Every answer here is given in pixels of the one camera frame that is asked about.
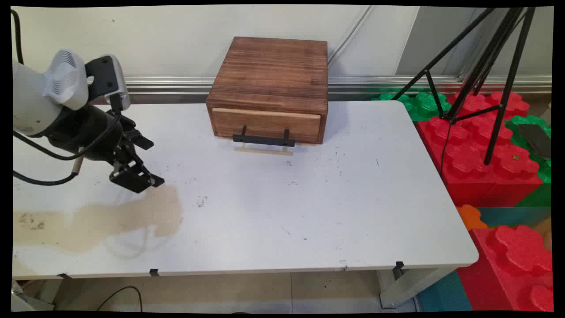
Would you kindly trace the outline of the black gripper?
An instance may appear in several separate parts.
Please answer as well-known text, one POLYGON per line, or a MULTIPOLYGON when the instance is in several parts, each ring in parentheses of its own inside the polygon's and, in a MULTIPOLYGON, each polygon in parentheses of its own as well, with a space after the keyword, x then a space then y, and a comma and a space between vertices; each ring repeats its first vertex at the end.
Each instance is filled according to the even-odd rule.
MULTIPOLYGON (((111 110, 103 111, 87 104, 70 113, 54 131, 47 135, 49 143, 70 153, 77 153, 79 147, 86 147, 110 127, 114 116, 111 110)), ((133 193, 141 193, 149 187, 159 187, 165 180, 145 167, 134 146, 118 146, 123 137, 137 147, 148 150, 154 143, 137 129, 135 121, 122 116, 118 124, 85 157, 92 161, 112 162, 113 171, 109 180, 133 193)))

